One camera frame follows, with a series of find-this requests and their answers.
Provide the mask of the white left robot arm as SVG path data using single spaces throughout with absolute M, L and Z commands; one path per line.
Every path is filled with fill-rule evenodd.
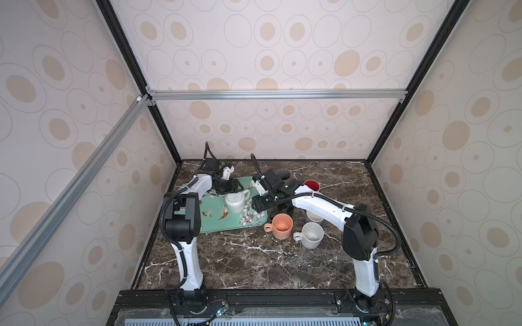
M 176 253 L 180 273 L 177 289 L 200 291 L 203 288 L 204 277 L 197 253 L 197 236 L 201 231 L 200 199 L 209 190 L 216 194 L 241 190 L 240 183 L 231 177 L 234 170 L 230 163 L 206 158 L 190 182 L 164 195 L 159 227 Z

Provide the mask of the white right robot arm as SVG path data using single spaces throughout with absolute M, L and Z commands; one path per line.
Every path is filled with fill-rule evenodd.
M 381 283 L 378 273 L 379 258 L 395 254 L 402 248 L 399 232 L 391 224 L 374 216 L 364 205 L 345 204 L 298 181 L 283 181 L 272 170 L 255 173 L 251 184 L 258 191 L 258 195 L 252 200 L 256 212 L 262 213 L 289 202 L 293 207 L 316 214 L 337 227 L 343 233 L 343 250 L 353 259 L 356 291 L 366 297 L 376 295 Z M 377 224 L 383 225 L 394 235 L 395 245 L 391 249 L 378 251 Z

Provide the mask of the white ribbed mug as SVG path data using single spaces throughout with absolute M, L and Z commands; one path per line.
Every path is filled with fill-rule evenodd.
M 229 213 L 240 213 L 246 206 L 246 201 L 250 198 L 250 191 L 243 190 L 225 195 L 225 203 Z

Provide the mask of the large grey mug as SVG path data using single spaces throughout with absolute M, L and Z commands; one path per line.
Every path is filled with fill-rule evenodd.
M 275 173 L 284 183 L 288 183 L 292 179 L 292 173 L 286 168 L 280 168 Z

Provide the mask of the cream and peach mug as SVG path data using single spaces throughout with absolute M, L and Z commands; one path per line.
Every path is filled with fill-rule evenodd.
M 280 240 L 288 239 L 292 233 L 293 219 L 284 213 L 274 216 L 271 223 L 264 225 L 265 232 L 271 232 L 274 237 Z

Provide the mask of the cream speckled mug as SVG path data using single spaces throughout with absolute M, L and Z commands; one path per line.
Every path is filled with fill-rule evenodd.
M 323 228 L 315 222 L 306 223 L 300 232 L 293 233 L 294 241 L 301 243 L 306 249 L 318 248 L 323 237 Z

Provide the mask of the pink mug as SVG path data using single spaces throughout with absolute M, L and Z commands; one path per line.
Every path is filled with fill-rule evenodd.
M 306 211 L 306 213 L 305 213 L 305 221 L 307 223 L 313 222 L 313 223 L 321 224 L 323 222 L 323 220 L 324 219 L 322 217 L 320 217 L 319 215 L 317 215 L 311 211 Z

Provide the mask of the black mug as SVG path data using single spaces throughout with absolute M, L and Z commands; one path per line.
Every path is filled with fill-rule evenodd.
M 294 206 L 291 203 L 281 203 L 278 204 L 273 212 L 273 217 L 278 214 L 287 214 L 290 217 L 293 217 Z

